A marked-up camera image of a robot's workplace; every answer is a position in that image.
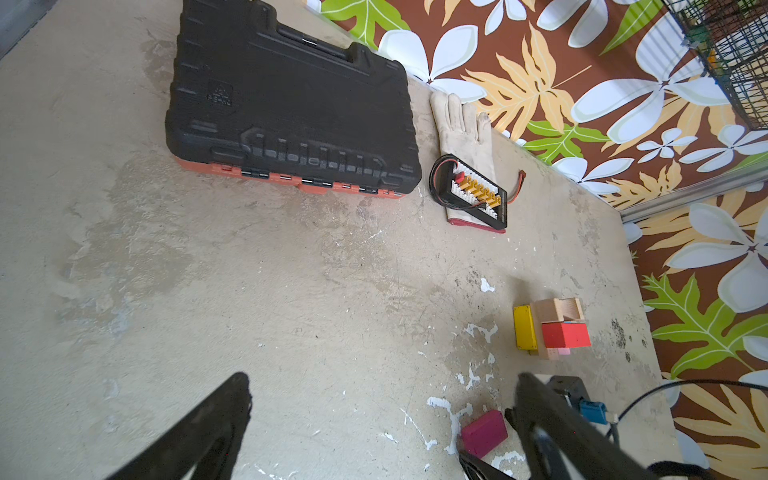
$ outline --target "floral wallpaper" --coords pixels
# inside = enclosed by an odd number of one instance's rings
[[[305,2],[617,209],[768,160],[661,0]]]
[[[768,187],[750,185],[624,225],[667,379],[768,386]],[[727,386],[667,390],[687,462],[718,478],[768,472],[768,396]]]

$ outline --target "purple block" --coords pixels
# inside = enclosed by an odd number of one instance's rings
[[[462,430],[464,450],[477,458],[483,458],[508,437],[504,416],[491,410]]]

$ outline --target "concrete floor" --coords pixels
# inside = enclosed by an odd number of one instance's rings
[[[235,478],[297,480],[461,478],[449,413],[511,406],[522,371],[580,375],[617,411],[658,383],[619,215],[500,135],[500,183],[528,172],[506,235],[449,226],[423,182],[394,201],[181,170],[163,125],[180,8],[62,1],[0,61],[5,478],[102,478],[238,370]],[[410,91],[429,171],[428,91]],[[591,349],[515,348],[511,306],[548,296],[583,299]],[[638,461],[677,457],[663,397],[622,426]],[[487,459],[527,478],[510,452],[514,435]]]

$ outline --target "tool case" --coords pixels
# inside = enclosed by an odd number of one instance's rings
[[[198,172],[379,197],[422,176],[402,65],[281,25],[259,0],[184,0],[165,127]]]

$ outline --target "black wire mesh basket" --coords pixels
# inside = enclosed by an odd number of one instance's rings
[[[664,0],[733,109],[768,128],[768,0]]]

